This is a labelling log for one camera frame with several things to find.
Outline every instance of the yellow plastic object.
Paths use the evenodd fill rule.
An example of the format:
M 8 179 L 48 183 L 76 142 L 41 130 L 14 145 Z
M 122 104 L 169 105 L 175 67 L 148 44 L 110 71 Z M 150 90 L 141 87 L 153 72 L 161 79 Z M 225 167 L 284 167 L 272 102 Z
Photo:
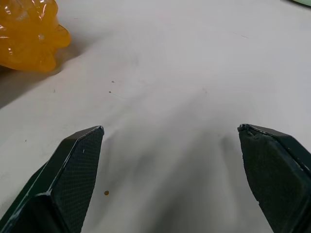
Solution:
M 54 54 L 70 43 L 59 25 L 54 0 L 0 0 L 0 65 L 18 70 L 48 72 Z

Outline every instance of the white surface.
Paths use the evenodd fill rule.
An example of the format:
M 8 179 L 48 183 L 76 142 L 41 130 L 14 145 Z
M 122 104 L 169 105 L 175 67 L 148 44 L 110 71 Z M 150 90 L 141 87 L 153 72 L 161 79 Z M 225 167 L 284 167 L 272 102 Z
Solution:
M 274 128 L 311 149 L 310 9 L 278 0 L 58 5 L 73 40 L 59 72 L 0 78 L 0 215 L 64 137 L 103 125 L 83 232 L 271 232 L 236 128 Z

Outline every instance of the yellow translucent toy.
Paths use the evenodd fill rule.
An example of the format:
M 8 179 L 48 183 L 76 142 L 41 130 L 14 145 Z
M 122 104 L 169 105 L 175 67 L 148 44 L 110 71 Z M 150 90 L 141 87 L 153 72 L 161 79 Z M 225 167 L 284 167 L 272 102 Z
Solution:
M 0 0 L 0 65 L 18 70 L 48 72 L 54 54 L 70 43 L 59 25 L 54 0 Z

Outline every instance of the white table surface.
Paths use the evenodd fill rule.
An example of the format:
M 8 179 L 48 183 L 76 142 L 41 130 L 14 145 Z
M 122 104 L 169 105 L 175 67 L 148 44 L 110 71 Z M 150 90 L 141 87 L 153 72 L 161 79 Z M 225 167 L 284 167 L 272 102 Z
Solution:
M 271 233 L 236 128 L 274 128 L 311 149 L 311 9 L 282 0 L 58 5 L 72 35 L 62 65 L 0 76 L 0 216 L 63 138 L 103 125 L 83 232 Z

